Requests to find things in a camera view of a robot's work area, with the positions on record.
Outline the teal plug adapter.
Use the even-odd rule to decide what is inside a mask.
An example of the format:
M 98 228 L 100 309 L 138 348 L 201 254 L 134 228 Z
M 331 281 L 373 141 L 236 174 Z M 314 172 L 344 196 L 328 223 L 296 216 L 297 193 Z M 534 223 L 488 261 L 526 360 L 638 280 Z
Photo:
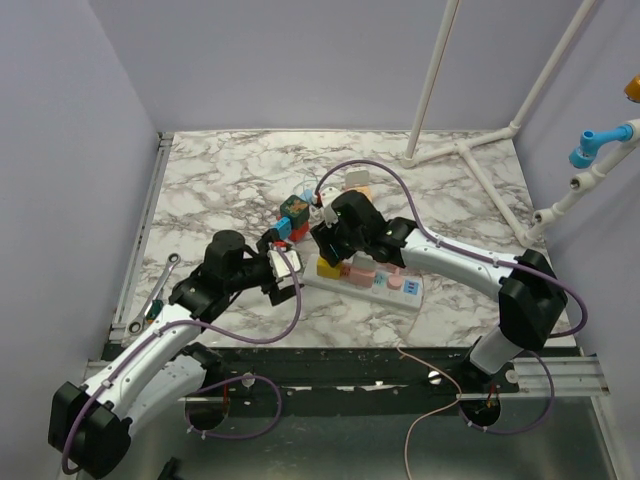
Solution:
M 336 263 L 340 260 L 335 253 L 335 243 L 332 237 L 325 237 L 319 244 L 321 256 L 329 263 Z

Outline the yellow cube socket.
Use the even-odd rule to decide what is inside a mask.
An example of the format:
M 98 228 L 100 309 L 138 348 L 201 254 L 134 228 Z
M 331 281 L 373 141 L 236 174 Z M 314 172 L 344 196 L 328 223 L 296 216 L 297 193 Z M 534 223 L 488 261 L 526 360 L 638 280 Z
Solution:
M 316 262 L 316 274 L 320 278 L 329 280 L 339 280 L 341 277 L 342 265 L 338 263 L 336 266 L 331 266 L 327 260 L 319 257 Z

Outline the pink cube socket adapter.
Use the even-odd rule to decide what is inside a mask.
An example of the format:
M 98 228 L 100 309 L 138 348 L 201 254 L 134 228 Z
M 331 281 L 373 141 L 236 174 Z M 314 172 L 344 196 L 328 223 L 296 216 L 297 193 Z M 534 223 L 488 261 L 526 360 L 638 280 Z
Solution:
M 362 288 L 371 288 L 376 277 L 376 271 L 360 270 L 352 265 L 345 268 L 345 273 L 349 283 Z

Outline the white power strip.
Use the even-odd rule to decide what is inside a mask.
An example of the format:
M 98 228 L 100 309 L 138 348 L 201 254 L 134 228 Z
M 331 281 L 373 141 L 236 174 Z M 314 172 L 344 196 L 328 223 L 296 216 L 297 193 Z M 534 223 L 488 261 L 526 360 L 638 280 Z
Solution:
M 418 312 L 422 306 L 421 276 L 393 265 L 377 264 L 364 256 L 356 255 L 331 267 L 313 254 L 304 269 L 303 283 L 387 307 Z

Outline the white tiger cube adapter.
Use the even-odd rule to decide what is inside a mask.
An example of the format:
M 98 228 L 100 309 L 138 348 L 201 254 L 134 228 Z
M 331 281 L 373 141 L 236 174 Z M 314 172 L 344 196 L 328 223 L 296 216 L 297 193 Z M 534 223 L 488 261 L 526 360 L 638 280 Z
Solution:
M 360 270 L 375 271 L 376 262 L 366 254 L 356 253 L 351 262 L 352 266 Z

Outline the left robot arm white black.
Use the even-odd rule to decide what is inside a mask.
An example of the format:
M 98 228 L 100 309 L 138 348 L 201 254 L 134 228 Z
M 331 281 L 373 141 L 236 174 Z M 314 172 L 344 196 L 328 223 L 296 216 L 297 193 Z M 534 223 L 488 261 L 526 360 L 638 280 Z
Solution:
M 288 336 L 285 329 L 270 338 L 251 338 L 214 322 L 249 289 L 260 289 L 274 306 L 300 300 L 301 269 L 299 253 L 273 230 L 255 247 L 237 231 L 216 232 L 203 261 L 174 286 L 167 305 L 139 337 L 81 385 L 66 382 L 54 394 L 48 442 L 62 455 L 63 473 L 105 477 L 126 455 L 137 428 L 185 394 L 209 395 L 220 387 L 217 365 L 181 352 L 203 331 L 251 345 Z

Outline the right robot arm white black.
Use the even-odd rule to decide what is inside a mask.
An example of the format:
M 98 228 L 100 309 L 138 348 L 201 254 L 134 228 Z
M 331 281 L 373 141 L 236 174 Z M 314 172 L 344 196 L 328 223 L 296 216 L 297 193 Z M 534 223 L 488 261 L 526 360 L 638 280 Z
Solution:
M 417 273 L 432 273 L 470 287 L 499 307 L 499 322 L 471 347 L 460 379 L 480 392 L 521 352 L 540 351 L 563 313 L 567 296 L 546 258 L 491 253 L 421 230 L 414 220 L 384 219 L 360 191 L 327 188 L 320 194 L 322 221 L 311 235 L 332 267 L 370 258 Z

